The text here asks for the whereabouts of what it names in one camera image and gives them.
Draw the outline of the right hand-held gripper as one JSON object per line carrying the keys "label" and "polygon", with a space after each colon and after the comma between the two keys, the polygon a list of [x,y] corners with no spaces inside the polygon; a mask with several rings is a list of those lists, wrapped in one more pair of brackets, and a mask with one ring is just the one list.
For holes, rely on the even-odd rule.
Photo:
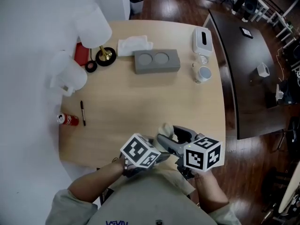
{"label": "right hand-held gripper", "polygon": [[206,172],[217,166],[221,158],[222,143],[181,126],[173,126],[173,138],[158,134],[158,143],[170,154],[177,156],[177,169],[189,180],[192,171]]}

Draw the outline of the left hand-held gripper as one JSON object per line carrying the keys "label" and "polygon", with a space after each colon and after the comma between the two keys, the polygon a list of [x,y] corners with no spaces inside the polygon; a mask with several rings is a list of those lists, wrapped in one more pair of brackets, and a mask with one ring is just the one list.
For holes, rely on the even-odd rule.
{"label": "left hand-held gripper", "polygon": [[139,133],[133,134],[121,147],[121,153],[136,167],[146,168],[166,161],[171,154],[160,152],[155,147],[157,141],[154,137],[147,136],[146,139]]}

